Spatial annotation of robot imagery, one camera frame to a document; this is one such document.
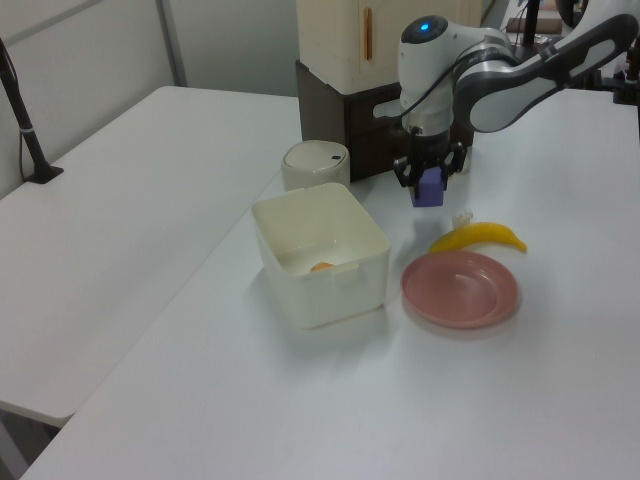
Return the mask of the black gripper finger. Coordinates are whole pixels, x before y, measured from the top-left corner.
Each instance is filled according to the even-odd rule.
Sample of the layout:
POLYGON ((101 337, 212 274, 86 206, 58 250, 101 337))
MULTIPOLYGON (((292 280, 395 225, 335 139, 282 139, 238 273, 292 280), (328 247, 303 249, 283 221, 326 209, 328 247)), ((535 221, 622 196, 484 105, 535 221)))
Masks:
POLYGON ((418 198, 423 166, 420 163, 411 162, 408 157, 402 157, 393 161, 392 169, 399 184, 403 188, 408 188, 413 198, 418 198))
POLYGON ((452 143, 449 153, 440 162, 440 174, 443 188, 448 188, 449 178, 461 173, 466 160, 466 147, 461 142, 452 143))

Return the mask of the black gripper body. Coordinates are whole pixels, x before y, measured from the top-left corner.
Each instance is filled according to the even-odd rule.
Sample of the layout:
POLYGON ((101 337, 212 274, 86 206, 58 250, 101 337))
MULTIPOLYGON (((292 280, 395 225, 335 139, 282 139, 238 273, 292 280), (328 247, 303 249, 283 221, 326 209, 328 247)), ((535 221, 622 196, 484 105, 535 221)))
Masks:
POLYGON ((450 153, 450 132, 422 135, 417 127, 408 133, 407 159, 412 168, 432 168, 440 165, 450 153))

